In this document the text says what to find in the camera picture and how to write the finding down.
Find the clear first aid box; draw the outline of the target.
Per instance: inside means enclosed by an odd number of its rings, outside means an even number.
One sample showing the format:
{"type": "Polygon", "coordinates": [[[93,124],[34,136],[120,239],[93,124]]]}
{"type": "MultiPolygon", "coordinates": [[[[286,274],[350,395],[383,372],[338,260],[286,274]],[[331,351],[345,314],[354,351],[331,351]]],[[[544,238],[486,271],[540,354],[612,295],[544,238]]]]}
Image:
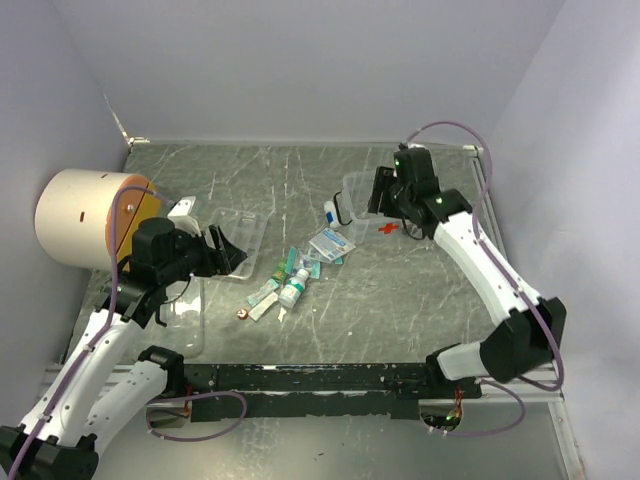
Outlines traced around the clear first aid box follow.
{"type": "Polygon", "coordinates": [[[404,234],[399,219],[368,212],[374,178],[375,172],[371,170],[348,173],[342,180],[340,215],[346,223],[345,236],[356,245],[400,238],[404,234]]]}

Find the white blue sachet pack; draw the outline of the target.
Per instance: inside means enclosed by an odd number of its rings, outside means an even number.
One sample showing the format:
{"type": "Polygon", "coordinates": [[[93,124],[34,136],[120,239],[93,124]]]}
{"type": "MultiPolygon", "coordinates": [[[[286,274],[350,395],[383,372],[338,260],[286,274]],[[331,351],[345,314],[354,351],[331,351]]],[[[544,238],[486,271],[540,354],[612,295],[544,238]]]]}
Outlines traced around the white blue sachet pack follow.
{"type": "Polygon", "coordinates": [[[311,257],[325,263],[342,259],[356,248],[356,245],[342,234],[325,228],[309,240],[311,257]]]}

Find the white bottle green label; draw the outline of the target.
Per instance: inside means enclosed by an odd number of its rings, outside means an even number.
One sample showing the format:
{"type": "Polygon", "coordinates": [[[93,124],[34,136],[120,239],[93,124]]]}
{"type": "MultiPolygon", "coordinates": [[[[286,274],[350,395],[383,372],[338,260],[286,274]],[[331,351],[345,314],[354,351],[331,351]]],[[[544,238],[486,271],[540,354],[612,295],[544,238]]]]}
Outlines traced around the white bottle green label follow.
{"type": "Polygon", "coordinates": [[[306,288],[310,272],[305,269],[299,269],[282,288],[278,301],[285,308],[293,308],[306,288]]]}

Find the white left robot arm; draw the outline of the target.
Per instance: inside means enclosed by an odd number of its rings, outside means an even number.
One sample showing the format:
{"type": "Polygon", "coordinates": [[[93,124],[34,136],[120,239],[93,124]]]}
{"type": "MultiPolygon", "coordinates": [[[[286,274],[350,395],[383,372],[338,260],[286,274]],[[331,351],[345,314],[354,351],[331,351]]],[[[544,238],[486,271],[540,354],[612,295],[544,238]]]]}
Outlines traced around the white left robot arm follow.
{"type": "Polygon", "coordinates": [[[232,273],[246,253],[221,230],[181,230],[167,218],[142,221],[132,252],[116,266],[81,342],[49,389],[17,427],[1,429],[1,466],[11,479],[90,479],[109,444],[146,404],[181,401],[187,375],[181,354],[142,352],[128,376],[102,391],[116,363],[151,320],[166,290],[194,277],[232,273]]]}

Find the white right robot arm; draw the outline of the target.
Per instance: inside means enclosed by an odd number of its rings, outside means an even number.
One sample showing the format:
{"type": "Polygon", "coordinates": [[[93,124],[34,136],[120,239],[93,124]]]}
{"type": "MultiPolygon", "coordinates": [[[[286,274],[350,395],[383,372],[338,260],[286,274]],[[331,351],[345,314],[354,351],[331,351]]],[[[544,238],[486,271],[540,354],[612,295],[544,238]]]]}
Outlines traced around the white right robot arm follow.
{"type": "Polygon", "coordinates": [[[562,301],[543,298],[522,279],[484,233],[461,192],[441,189],[428,149],[402,144],[393,159],[393,166],[375,173],[369,213],[412,225],[421,238],[444,250],[474,287],[495,326],[482,341],[429,355],[426,390],[443,398],[461,379],[507,383],[559,362],[567,315],[562,301]]]}

